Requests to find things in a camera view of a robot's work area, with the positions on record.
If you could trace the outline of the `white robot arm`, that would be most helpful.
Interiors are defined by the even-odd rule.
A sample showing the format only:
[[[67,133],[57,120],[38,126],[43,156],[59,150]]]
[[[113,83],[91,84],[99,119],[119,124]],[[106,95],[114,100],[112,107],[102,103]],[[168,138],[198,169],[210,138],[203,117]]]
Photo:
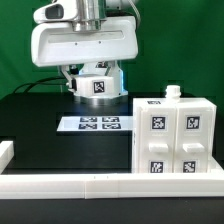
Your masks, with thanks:
[[[56,66],[75,98],[110,104],[127,95],[118,62],[138,54],[139,0],[52,0],[37,9],[31,35],[32,62]]]

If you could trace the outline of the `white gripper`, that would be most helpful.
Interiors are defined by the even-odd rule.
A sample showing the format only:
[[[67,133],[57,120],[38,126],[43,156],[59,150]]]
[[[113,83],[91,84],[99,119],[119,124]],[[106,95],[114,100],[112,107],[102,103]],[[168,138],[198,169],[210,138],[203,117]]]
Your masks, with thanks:
[[[70,92],[77,91],[68,65],[109,61],[105,72],[114,77],[117,62],[138,54],[133,16],[108,17],[98,31],[75,32],[69,22],[42,23],[31,35],[32,62],[38,67],[60,66]]]

